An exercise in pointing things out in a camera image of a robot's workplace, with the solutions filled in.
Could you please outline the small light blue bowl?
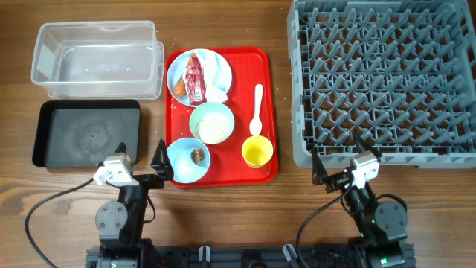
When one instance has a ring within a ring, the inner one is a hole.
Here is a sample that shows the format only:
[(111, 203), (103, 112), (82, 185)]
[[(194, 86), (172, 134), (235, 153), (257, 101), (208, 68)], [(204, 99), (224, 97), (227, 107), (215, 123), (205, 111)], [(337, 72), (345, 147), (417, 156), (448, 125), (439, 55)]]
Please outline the small light blue bowl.
[[(195, 165), (190, 154), (198, 147), (204, 150), (205, 160), (200, 165)], [(167, 154), (173, 168), (174, 182), (182, 184), (198, 182), (209, 170), (211, 163), (210, 152), (205, 144), (195, 138), (180, 138), (174, 141), (167, 148)]]

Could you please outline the orange sweet potato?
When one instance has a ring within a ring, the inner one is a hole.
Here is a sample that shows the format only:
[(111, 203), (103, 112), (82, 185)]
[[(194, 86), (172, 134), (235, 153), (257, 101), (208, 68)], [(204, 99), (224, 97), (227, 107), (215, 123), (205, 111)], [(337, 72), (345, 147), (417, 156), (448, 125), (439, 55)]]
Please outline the orange sweet potato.
[(185, 74), (186, 70), (191, 67), (193, 64), (192, 57), (189, 57), (189, 60), (187, 62), (187, 65), (183, 71), (183, 73), (180, 76), (180, 79), (176, 82), (173, 88), (173, 93), (176, 97), (182, 98), (187, 95), (187, 90), (186, 90), (186, 83), (185, 83)]

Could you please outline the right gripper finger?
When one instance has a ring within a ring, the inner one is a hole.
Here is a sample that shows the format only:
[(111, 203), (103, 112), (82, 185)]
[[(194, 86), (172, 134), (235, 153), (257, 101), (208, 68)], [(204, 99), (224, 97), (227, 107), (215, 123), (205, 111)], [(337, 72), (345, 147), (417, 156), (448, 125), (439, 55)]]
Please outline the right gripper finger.
[(322, 185), (327, 182), (328, 173), (319, 157), (316, 148), (311, 149), (312, 155), (312, 183), (314, 185)]
[(353, 141), (356, 145), (358, 152), (364, 153), (370, 151), (378, 161), (381, 160), (382, 154), (374, 147), (366, 143), (359, 135), (353, 133)]

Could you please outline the white tissue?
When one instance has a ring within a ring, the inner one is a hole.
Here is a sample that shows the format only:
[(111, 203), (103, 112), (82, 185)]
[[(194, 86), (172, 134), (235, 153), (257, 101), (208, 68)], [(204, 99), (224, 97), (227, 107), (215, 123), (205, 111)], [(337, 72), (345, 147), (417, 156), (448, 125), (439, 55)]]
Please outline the white tissue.
[(228, 99), (223, 77), (222, 56), (215, 51), (201, 49), (199, 52), (205, 80), (205, 98), (207, 102), (223, 103)]

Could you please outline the red snack wrapper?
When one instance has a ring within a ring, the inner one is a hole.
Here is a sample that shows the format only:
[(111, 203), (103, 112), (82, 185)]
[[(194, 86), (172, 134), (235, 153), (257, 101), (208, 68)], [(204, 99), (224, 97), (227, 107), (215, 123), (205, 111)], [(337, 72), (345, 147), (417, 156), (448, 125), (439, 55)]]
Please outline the red snack wrapper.
[(206, 101), (206, 84), (204, 71), (199, 57), (196, 54), (190, 56), (184, 73), (186, 91), (190, 105), (200, 105)]

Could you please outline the large light blue plate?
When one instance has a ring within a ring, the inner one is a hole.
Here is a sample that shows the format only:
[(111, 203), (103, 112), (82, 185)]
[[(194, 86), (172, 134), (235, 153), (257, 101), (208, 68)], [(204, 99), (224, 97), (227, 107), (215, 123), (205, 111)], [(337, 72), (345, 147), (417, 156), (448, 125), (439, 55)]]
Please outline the large light blue plate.
[[(197, 107), (199, 105), (196, 105), (196, 106), (190, 105), (188, 95), (182, 98), (176, 97), (173, 93), (173, 88), (176, 82), (180, 79), (180, 76), (187, 65), (189, 57), (192, 54), (196, 54), (199, 57), (199, 60), (201, 62), (201, 57), (199, 56), (199, 52), (201, 49), (204, 49), (204, 48), (192, 49), (189, 51), (185, 51), (184, 53), (181, 53), (176, 59), (174, 59), (174, 61), (172, 61), (172, 64), (170, 65), (167, 71), (167, 85), (170, 90), (170, 93), (179, 103), (182, 103), (185, 106)], [(232, 76), (231, 67), (223, 56), (222, 56), (222, 64), (223, 64), (223, 77), (225, 78), (225, 91), (228, 95), (228, 91), (231, 88), (231, 82), (232, 82), (233, 76)]]

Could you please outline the green bowl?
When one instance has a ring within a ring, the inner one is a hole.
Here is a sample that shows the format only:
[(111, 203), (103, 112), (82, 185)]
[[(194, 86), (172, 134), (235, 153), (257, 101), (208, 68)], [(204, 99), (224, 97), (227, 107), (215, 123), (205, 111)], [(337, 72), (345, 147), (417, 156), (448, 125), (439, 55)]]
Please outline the green bowl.
[(189, 128), (193, 136), (196, 139), (200, 140), (196, 133), (196, 127), (197, 127), (197, 124), (202, 120), (202, 118), (208, 113), (222, 113), (223, 115), (227, 117), (230, 124), (230, 133), (229, 133), (229, 136), (230, 136), (234, 130), (234, 125), (235, 125), (234, 114), (226, 105), (222, 103), (204, 103), (193, 110), (189, 120)]

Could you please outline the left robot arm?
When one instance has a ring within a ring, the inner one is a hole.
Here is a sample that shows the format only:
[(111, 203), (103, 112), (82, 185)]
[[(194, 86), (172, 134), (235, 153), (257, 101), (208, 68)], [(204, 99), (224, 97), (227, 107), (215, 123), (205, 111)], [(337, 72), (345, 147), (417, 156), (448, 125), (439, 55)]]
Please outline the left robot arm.
[(162, 189), (174, 176), (164, 140), (152, 158), (151, 174), (133, 173), (133, 163), (122, 142), (116, 151), (99, 164), (94, 175), (98, 185), (119, 190), (118, 199), (102, 205), (95, 216), (100, 249), (86, 255), (89, 268), (165, 267), (166, 262), (150, 239), (142, 237), (147, 206), (152, 205), (149, 190)]

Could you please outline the yellow plastic cup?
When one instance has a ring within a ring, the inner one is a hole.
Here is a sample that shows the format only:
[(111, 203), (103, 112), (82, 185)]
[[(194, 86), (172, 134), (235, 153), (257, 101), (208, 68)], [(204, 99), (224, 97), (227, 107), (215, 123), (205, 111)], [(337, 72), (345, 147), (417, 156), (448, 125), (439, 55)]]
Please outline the yellow plastic cup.
[(242, 144), (242, 157), (250, 168), (261, 168), (274, 154), (273, 144), (261, 135), (247, 138)]

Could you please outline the white plastic spoon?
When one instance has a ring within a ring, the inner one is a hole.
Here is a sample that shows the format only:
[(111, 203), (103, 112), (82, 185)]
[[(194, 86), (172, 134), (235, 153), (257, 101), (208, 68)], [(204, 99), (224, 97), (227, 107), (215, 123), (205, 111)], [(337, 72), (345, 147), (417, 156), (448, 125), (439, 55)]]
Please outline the white plastic spoon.
[(262, 84), (257, 84), (254, 88), (254, 117), (249, 124), (250, 133), (253, 136), (259, 135), (262, 130), (262, 122), (260, 120), (260, 108), (263, 99), (264, 87)]

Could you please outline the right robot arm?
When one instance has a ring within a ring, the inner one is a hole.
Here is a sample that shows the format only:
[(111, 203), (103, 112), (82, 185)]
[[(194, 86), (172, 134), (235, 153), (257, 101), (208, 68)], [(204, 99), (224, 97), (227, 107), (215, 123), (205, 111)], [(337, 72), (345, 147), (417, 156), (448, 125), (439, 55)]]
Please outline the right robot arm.
[(374, 194), (370, 181), (379, 175), (382, 154), (356, 134), (353, 141), (358, 154), (351, 157), (348, 167), (333, 175), (327, 173), (317, 150), (312, 150), (313, 183), (325, 185), (328, 193), (340, 194), (307, 221), (339, 202), (360, 234), (343, 245), (316, 246), (316, 266), (405, 267), (411, 263), (402, 243), (408, 237), (406, 202), (392, 194)]

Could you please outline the brown food lump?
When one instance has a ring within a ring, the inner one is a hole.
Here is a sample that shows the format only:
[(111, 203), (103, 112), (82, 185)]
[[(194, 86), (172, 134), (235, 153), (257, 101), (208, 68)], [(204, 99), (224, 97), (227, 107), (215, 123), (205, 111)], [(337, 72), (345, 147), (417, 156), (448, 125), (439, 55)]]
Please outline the brown food lump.
[(191, 152), (190, 157), (195, 165), (200, 165), (205, 160), (205, 152), (198, 147)]

